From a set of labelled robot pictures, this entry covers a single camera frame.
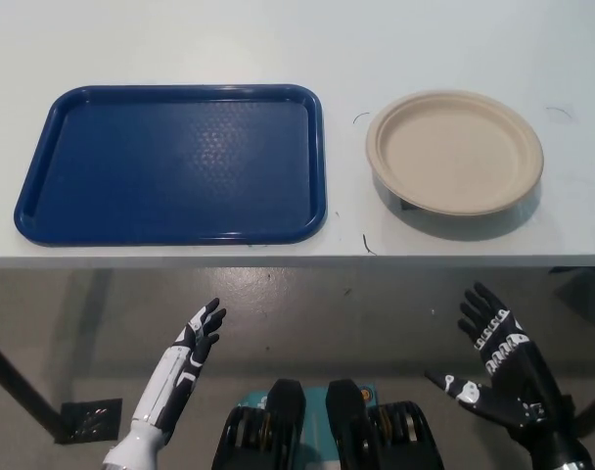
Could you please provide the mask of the white and black left hand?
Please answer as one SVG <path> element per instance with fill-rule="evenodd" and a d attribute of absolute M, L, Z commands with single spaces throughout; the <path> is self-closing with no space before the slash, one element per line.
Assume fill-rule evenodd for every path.
<path fill-rule="evenodd" d="M 104 469 L 156 469 L 194 392 L 226 310 L 214 298 L 185 324 L 157 364 L 131 418 L 128 434 L 109 450 Z"/>

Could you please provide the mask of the black and white right hand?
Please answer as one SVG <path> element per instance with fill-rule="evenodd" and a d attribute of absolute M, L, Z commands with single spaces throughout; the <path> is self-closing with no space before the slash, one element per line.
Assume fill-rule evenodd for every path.
<path fill-rule="evenodd" d="M 535 454 L 543 447 L 580 453 L 572 412 L 539 347 L 513 311 L 482 283 L 464 293 L 463 331 L 480 356 L 489 385 L 451 373 L 425 376 L 464 409 L 507 430 Z"/>

